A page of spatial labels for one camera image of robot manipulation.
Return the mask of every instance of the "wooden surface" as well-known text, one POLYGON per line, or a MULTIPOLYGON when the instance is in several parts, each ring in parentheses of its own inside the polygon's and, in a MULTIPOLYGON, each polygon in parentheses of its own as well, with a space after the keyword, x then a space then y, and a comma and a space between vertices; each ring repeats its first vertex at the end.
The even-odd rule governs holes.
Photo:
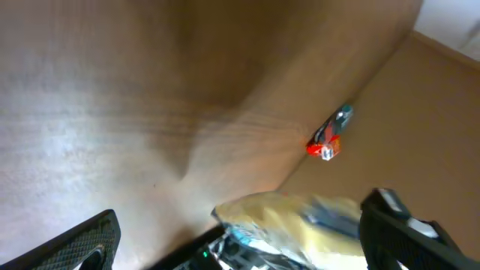
POLYGON ((358 96, 342 152, 305 159, 282 187, 363 200, 395 189, 480 260, 480 71, 407 40, 358 96))
POLYGON ((275 189, 420 1, 0 1, 0 262, 104 209, 141 269, 275 189))

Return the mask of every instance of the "crinkled plastic wrapper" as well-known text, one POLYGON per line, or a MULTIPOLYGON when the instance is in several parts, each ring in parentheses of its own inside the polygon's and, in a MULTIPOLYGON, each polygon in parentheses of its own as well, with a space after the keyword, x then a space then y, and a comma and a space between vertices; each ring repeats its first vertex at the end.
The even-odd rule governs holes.
POLYGON ((367 269, 360 208, 348 199, 257 193, 212 213, 243 245, 282 254, 310 269, 367 269))

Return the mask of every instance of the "wood grain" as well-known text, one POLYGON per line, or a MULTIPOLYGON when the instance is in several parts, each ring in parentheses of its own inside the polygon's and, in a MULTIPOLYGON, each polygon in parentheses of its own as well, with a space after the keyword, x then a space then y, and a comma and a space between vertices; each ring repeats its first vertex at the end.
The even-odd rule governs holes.
POLYGON ((417 0, 0 1, 0 262, 115 209, 115 269, 275 189, 417 0))

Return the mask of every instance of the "black plastic object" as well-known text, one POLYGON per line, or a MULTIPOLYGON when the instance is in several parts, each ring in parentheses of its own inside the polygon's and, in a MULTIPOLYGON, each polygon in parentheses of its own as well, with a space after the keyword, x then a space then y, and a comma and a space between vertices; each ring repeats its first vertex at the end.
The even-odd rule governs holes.
POLYGON ((113 210, 106 210, 45 244, 0 265, 0 269, 107 270, 120 242, 120 227, 113 210))
MULTIPOLYGON (((195 266, 191 265, 192 259, 200 259, 197 265, 202 265, 204 263, 210 263, 214 265, 211 260, 204 260, 199 255, 203 256, 203 252, 208 253, 208 258, 213 258, 213 255, 205 249, 205 246, 210 245, 215 240, 219 239, 225 234, 225 229, 222 226, 216 226, 209 231, 203 233, 201 236, 195 238, 194 240, 188 242, 187 244, 182 245, 181 247, 174 250, 172 253, 165 256, 159 262, 155 263, 148 270, 172 270, 172 269, 198 269, 194 268, 195 266)), ((201 268, 201 269, 215 269, 214 266, 211 268, 201 268)))
POLYGON ((284 255, 270 254, 244 245, 233 235, 229 235, 223 241, 223 252, 219 258, 235 270, 250 270, 254 266, 257 269, 268 266, 268 269, 274 270, 307 269, 284 255))
POLYGON ((393 190, 375 189, 361 204, 359 234, 370 270, 480 269, 465 257, 445 230, 428 222, 438 237, 430 238, 407 226, 410 213, 393 190))
POLYGON ((205 246, 198 250, 190 259, 190 269, 208 269, 208 270, 222 270, 217 260, 210 253, 209 247, 205 246))

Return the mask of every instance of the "plastic bag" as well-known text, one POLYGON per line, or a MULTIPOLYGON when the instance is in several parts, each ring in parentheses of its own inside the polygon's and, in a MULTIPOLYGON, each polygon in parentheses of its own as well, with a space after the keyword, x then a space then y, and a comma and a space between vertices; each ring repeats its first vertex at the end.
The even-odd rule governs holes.
POLYGON ((351 200, 266 192, 218 205, 212 214, 243 245, 310 269, 367 268, 361 212, 351 200))

